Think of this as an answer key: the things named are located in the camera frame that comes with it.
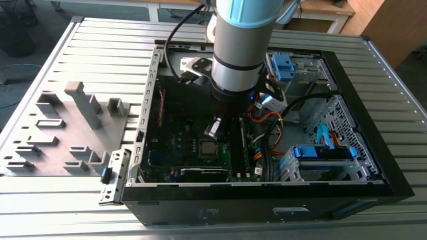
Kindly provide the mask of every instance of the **motherboard chip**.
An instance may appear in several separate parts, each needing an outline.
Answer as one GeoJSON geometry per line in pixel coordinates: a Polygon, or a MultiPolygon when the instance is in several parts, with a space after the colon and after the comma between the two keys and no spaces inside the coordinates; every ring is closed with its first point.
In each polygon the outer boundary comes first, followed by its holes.
{"type": "Polygon", "coordinates": [[[219,145],[211,139],[199,139],[199,158],[215,160],[219,157],[219,145]]]}
{"type": "Polygon", "coordinates": [[[201,143],[201,154],[215,155],[216,154],[216,144],[212,141],[204,141],[201,143]]]}

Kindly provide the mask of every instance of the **aluminum slotted table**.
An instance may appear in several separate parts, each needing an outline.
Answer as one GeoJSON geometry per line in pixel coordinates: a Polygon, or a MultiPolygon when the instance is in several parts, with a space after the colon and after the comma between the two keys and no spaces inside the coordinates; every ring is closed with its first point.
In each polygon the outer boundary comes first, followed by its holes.
{"type": "MultiPolygon", "coordinates": [[[[63,91],[64,84],[76,80],[84,83],[84,92],[93,94],[99,102],[120,98],[131,104],[121,147],[133,149],[155,39],[167,39],[173,27],[173,23],[165,22],[75,17],[0,135],[1,156],[10,151],[5,146],[13,136],[25,132],[21,127],[26,124],[28,114],[37,111],[34,101],[41,92],[63,91]]],[[[204,42],[205,28],[184,24],[173,39],[204,42]]],[[[97,206],[99,177],[2,176],[0,237],[108,235],[136,239],[140,235],[180,234],[183,239],[197,239],[184,235],[215,233],[203,238],[277,238],[296,234],[299,239],[313,236],[319,239],[361,239],[375,234],[388,239],[415,238],[427,222],[424,109],[371,41],[359,36],[275,30],[269,42],[275,47],[336,53],[415,197],[395,205],[373,207],[340,221],[145,228],[124,206],[97,206]]]]}

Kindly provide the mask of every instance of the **floor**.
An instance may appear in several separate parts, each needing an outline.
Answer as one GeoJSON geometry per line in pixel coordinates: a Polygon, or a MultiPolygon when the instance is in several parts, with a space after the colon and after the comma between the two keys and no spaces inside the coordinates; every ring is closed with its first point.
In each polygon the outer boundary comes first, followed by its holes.
{"type": "MultiPolygon", "coordinates": [[[[41,66],[64,33],[72,16],[149,21],[148,10],[144,7],[61,2],[63,10],[56,12],[49,1],[34,0],[34,4],[33,12],[38,19],[38,24],[29,27],[28,32],[36,45],[36,51],[30,56],[12,58],[0,50],[0,68],[12,64],[34,64],[41,66]]],[[[187,10],[175,10],[173,14],[180,17],[185,16],[188,12],[187,10]]],[[[161,22],[177,23],[180,21],[180,18],[171,16],[171,13],[165,9],[159,10],[159,20],[161,22]]],[[[187,22],[195,24],[197,21],[199,16],[195,15],[187,22]]],[[[9,79],[6,86],[0,85],[2,86],[0,87],[0,131],[8,122],[16,105],[6,108],[2,107],[20,101],[37,72],[38,67],[36,66],[13,66],[0,70],[0,73],[9,79]]]]}
{"type": "MultiPolygon", "coordinates": [[[[34,0],[36,6],[33,12],[38,19],[38,24],[28,28],[32,40],[36,45],[36,52],[22,58],[10,58],[0,51],[0,66],[10,64],[34,64],[42,65],[56,42],[67,28],[72,16],[85,16],[92,18],[109,18],[123,20],[149,21],[148,10],[144,7],[129,6],[111,6],[85,3],[61,3],[63,10],[53,11],[52,5],[48,1],[34,0]]],[[[173,13],[177,16],[185,16],[188,11],[177,10],[173,13]]],[[[172,18],[171,13],[165,9],[159,10],[159,20],[161,22],[179,22],[180,19],[172,18]]],[[[197,22],[197,16],[193,16],[188,23],[197,22]]],[[[427,95],[424,89],[427,81],[427,57],[417,59],[416,54],[411,54],[396,72],[401,77],[404,83],[411,89],[415,97],[427,108],[427,95]]],[[[8,85],[0,87],[0,131],[8,122],[13,113],[16,105],[2,108],[13,103],[17,103],[24,96],[26,89],[32,83],[38,68],[36,66],[14,66],[0,70],[1,74],[6,76],[8,85]]]]}

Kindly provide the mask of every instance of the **metal bracket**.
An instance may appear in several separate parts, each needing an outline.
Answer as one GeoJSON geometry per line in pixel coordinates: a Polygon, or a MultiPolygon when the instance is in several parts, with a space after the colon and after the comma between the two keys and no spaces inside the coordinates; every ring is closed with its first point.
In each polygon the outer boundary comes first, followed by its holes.
{"type": "Polygon", "coordinates": [[[121,193],[131,161],[131,151],[120,149],[111,153],[108,167],[104,168],[100,181],[101,191],[99,205],[123,205],[121,193]]]}
{"type": "MultiPolygon", "coordinates": [[[[191,69],[201,74],[208,79],[212,79],[212,60],[207,58],[199,58],[191,65],[191,69]]],[[[283,102],[284,96],[280,86],[275,81],[267,78],[267,73],[260,74],[257,83],[255,85],[255,91],[268,94],[279,102],[283,102]]]]}

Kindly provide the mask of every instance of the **white sticker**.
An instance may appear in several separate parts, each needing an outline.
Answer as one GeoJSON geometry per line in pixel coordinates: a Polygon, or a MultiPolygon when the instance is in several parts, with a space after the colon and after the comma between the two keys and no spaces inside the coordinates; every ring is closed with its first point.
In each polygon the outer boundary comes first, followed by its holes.
{"type": "Polygon", "coordinates": [[[263,175],[263,169],[256,167],[255,168],[255,172],[253,172],[256,175],[263,175]]]}
{"type": "Polygon", "coordinates": [[[253,103],[253,105],[255,105],[255,107],[257,107],[257,109],[261,109],[261,107],[263,107],[263,105],[257,101],[253,103]]]}
{"type": "Polygon", "coordinates": [[[180,65],[179,65],[179,70],[181,70],[183,72],[187,71],[187,63],[192,60],[193,58],[192,57],[183,57],[180,59],[180,65]]]}

